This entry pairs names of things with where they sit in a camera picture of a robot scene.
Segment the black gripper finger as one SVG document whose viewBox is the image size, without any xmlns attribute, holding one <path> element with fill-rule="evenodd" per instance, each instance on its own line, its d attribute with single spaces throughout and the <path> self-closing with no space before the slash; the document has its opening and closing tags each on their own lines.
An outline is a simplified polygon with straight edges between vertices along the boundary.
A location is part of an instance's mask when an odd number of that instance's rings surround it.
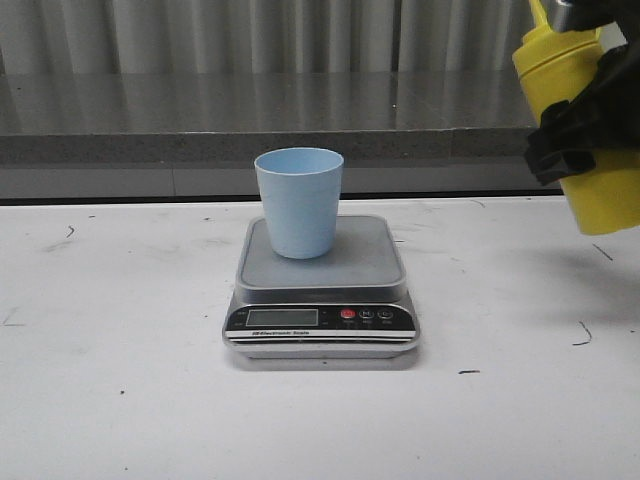
<svg viewBox="0 0 640 480">
<path fill-rule="evenodd" d="M 594 146 L 588 136 L 597 123 L 598 113 L 593 108 L 568 100 L 556 102 L 542 112 L 538 129 L 527 137 L 524 154 L 530 172 L 541 185 L 596 167 Z"/>
</svg>

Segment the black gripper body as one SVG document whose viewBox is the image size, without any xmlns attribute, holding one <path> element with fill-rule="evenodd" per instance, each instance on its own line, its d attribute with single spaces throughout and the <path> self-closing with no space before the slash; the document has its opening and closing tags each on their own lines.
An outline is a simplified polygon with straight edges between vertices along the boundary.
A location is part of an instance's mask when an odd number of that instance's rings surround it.
<svg viewBox="0 0 640 480">
<path fill-rule="evenodd" d="M 598 123 L 588 139 L 594 149 L 639 148 L 639 3 L 630 1 L 553 1 L 552 29 L 586 32 L 618 26 L 626 43 L 608 50 L 598 61 L 588 85 L 573 104 L 591 107 Z"/>
</svg>

